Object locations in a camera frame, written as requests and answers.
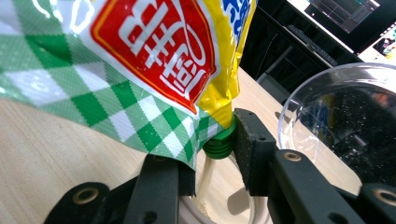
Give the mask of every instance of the monitor screen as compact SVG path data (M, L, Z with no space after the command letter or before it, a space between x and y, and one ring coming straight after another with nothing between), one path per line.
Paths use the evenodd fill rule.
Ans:
M304 12L360 55L396 22L396 0L308 0Z
M396 22L380 34L359 57L365 62L396 65Z
M311 0L310 3L347 33L380 6L374 0Z

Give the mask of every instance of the clear plastic bowl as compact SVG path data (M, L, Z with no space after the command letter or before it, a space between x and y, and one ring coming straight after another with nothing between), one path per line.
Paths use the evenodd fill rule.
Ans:
M352 193L396 186L396 66L352 63L309 78L285 103L278 140Z

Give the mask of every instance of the green checkered pattern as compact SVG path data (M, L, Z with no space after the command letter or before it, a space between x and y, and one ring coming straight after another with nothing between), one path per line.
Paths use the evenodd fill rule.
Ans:
M191 117L129 81L65 31L49 0L38 1L41 10L32 2L2 0L0 96L194 169L197 151L223 128L205 111Z

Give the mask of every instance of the wooden table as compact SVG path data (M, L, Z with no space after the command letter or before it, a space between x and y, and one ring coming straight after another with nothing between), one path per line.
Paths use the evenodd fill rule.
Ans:
M242 69L239 79L241 92L233 106L256 113L276 138L276 112L282 106ZM74 186L93 181L114 189L137 175L145 157L89 128L3 99L0 124L0 223L42 223ZM199 153L198 158L199 179L205 154ZM359 186L345 183L339 174L327 175L337 186ZM228 197L242 187L233 163L229 159L216 161L205 196L205 210L215 222L248 222L248 211L227 216Z

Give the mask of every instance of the snack bag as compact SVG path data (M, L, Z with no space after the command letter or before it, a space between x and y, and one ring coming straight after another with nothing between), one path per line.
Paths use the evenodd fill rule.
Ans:
M232 122L251 0L2 0L0 96L195 168Z

